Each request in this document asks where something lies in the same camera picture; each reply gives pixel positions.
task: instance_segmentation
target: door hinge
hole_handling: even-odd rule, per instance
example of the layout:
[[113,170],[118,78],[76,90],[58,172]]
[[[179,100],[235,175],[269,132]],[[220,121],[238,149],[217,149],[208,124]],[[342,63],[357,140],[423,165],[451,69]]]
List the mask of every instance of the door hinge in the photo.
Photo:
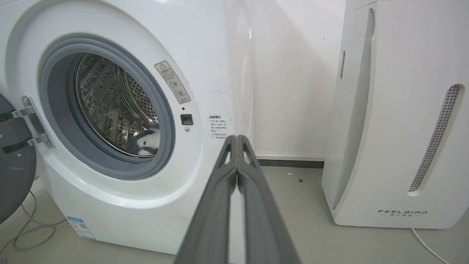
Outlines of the door hinge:
[[21,101],[23,102],[24,108],[21,110],[12,111],[11,114],[13,118],[25,118],[26,116],[29,118],[31,134],[36,134],[36,136],[30,140],[27,140],[28,145],[36,146],[39,143],[44,142],[47,147],[53,148],[54,145],[43,126],[43,122],[36,114],[36,107],[32,98],[26,95],[21,97]]

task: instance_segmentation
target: gray floor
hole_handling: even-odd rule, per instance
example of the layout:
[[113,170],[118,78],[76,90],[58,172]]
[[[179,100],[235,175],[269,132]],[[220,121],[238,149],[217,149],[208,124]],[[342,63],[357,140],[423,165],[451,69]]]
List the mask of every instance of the gray floor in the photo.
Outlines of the gray floor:
[[[264,167],[263,170],[304,264],[441,263],[408,229],[334,224],[321,189],[321,169]],[[0,225],[0,247],[25,222],[21,214],[18,211],[15,221]],[[47,193],[38,197],[37,219],[44,222],[63,219]],[[18,245],[34,244],[48,232],[27,235]],[[417,232],[449,263],[469,263],[468,213],[450,229]],[[172,255],[81,239],[67,223],[59,225],[57,233],[46,244],[27,252],[17,252],[10,245],[2,257],[8,258],[8,264],[169,264],[174,259]]]

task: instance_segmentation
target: power cord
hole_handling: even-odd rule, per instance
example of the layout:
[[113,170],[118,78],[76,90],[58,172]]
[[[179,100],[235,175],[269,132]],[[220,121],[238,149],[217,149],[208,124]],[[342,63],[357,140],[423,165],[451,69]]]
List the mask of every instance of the power cord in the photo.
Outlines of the power cord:
[[[15,247],[15,249],[16,249],[17,251],[27,251],[27,250],[29,250],[29,249],[38,247],[38,246],[40,246],[40,245],[46,243],[47,241],[49,241],[49,239],[52,238],[52,236],[54,236],[55,231],[57,230],[57,228],[56,228],[55,226],[66,221],[66,219],[64,219],[64,220],[62,220],[62,221],[60,221],[60,222],[58,222],[58,223],[55,223],[55,224],[44,224],[44,223],[41,223],[41,222],[38,222],[37,220],[35,220],[33,217],[34,217],[34,214],[36,213],[36,208],[37,208],[37,206],[38,206],[38,201],[37,201],[37,199],[36,199],[36,196],[35,196],[31,191],[29,191],[29,193],[32,195],[32,198],[34,199],[34,209],[33,209],[32,213],[31,213],[31,215],[26,211],[26,209],[24,208],[24,205],[21,204],[21,208],[23,209],[24,213],[28,216],[29,220],[26,222],[26,224],[24,224],[24,226],[21,228],[20,232],[18,232],[18,234],[16,235],[16,237],[14,237],[12,240],[10,240],[10,241],[0,250],[0,255],[1,255],[1,253],[5,250],[5,248],[7,248],[7,246],[8,246],[11,242],[13,242],[13,246]],[[26,232],[23,233],[23,230],[28,226],[28,224],[29,224],[31,221],[33,221],[34,223],[38,224],[39,226],[34,227],[33,229],[28,230],[28,231],[26,231]],[[30,247],[28,247],[28,248],[21,248],[21,247],[17,246],[16,242],[18,241],[18,238],[20,238],[21,236],[26,235],[26,234],[28,234],[28,233],[30,233],[30,232],[32,232],[32,231],[35,231],[35,230],[37,230],[37,229],[44,228],[44,227],[49,227],[49,228],[52,228],[52,230],[53,230],[53,231],[52,231],[52,234],[49,235],[45,240],[43,240],[42,242],[40,242],[40,243],[38,243],[38,244],[36,244],[36,245],[30,246]],[[6,258],[0,258],[0,260],[5,260],[5,262],[4,262],[3,264],[7,264],[7,259],[6,259]]]
[[431,250],[427,244],[425,244],[425,242],[420,238],[420,236],[417,234],[417,232],[415,231],[414,228],[411,228],[412,229],[412,232],[414,232],[415,236],[418,238],[418,240],[420,241],[420,243],[430,252],[432,253],[435,257],[437,257],[439,260],[441,260],[444,264],[449,264],[448,261],[444,260],[442,257],[438,256],[438,254],[436,254],[433,250]]

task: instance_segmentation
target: front-loading washing machine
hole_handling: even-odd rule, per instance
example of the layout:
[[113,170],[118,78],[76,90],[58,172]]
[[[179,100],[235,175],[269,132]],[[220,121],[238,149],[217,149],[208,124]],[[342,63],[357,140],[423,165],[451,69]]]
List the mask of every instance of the front-loading washing machine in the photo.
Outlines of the front-loading washing machine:
[[[0,222],[38,175],[77,233],[175,254],[225,138],[252,138],[249,6],[0,0]],[[241,198],[230,261],[242,262]]]

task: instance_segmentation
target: open door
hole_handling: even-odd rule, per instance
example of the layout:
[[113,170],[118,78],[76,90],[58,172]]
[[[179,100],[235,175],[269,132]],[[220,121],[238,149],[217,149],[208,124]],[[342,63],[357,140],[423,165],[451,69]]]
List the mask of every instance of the open door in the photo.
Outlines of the open door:
[[23,119],[0,94],[0,224],[28,195],[36,173],[35,141]]

